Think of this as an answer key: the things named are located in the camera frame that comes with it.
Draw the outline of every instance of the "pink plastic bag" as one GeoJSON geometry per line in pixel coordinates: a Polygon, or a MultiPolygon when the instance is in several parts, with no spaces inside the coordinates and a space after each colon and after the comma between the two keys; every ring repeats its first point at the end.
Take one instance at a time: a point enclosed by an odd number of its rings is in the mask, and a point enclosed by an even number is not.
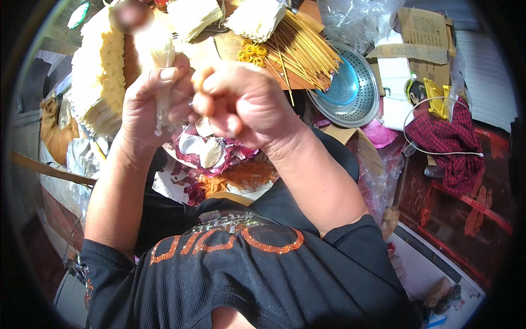
{"type": "Polygon", "coordinates": [[[398,136],[398,132],[385,128],[376,119],[373,119],[361,129],[376,148],[382,148],[391,144],[398,136]]]}

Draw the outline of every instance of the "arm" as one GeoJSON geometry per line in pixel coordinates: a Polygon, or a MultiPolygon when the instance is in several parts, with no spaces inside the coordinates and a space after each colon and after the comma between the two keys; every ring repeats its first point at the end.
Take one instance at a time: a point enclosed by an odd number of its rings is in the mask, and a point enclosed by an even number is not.
{"type": "Polygon", "coordinates": [[[321,236],[368,213],[358,185],[296,116],[275,79],[238,62],[217,63],[193,77],[194,109],[216,136],[261,148],[321,236]],[[319,175],[313,185],[306,177],[319,175]]]}
{"type": "Polygon", "coordinates": [[[358,185],[307,125],[296,120],[291,136],[269,145],[268,155],[294,200],[323,237],[358,221],[368,208],[358,185]],[[320,178],[318,184],[306,177],[320,178]]]}
{"type": "Polygon", "coordinates": [[[171,95],[170,121],[192,115],[188,98],[181,95],[191,93],[194,71],[184,55],[174,64],[176,67],[142,74],[126,91],[123,124],[88,205],[84,238],[112,247],[130,260],[134,258],[151,159],[171,137],[166,131],[161,137],[154,134],[156,93],[166,88],[180,91],[171,95]]]}
{"type": "Polygon", "coordinates": [[[130,260],[143,212],[146,175],[155,152],[139,154],[133,149],[119,132],[89,200],[85,233],[85,238],[113,247],[130,260]]]}

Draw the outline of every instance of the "shredded carrot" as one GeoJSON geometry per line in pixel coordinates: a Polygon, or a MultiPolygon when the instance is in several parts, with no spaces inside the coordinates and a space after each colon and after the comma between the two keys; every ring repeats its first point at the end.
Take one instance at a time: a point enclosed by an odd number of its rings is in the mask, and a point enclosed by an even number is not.
{"type": "Polygon", "coordinates": [[[265,161],[243,162],[212,178],[201,175],[199,181],[203,183],[201,188],[208,198],[213,193],[228,191],[227,185],[246,190],[247,187],[266,184],[274,179],[273,170],[274,167],[265,161]]]}

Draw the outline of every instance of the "red plaid shirt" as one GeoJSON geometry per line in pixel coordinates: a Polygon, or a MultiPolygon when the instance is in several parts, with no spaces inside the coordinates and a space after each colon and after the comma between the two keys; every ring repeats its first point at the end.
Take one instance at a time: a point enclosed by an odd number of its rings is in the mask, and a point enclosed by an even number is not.
{"type": "MultiPolygon", "coordinates": [[[[458,100],[466,104],[461,97],[458,100]]],[[[437,119],[432,115],[420,115],[407,125],[406,133],[428,152],[482,152],[471,113],[459,103],[455,103],[453,108],[453,122],[437,119]]],[[[437,165],[446,171],[444,187],[456,194],[470,192],[479,172],[484,169],[484,158],[478,155],[450,154],[433,157],[437,165]]]]}

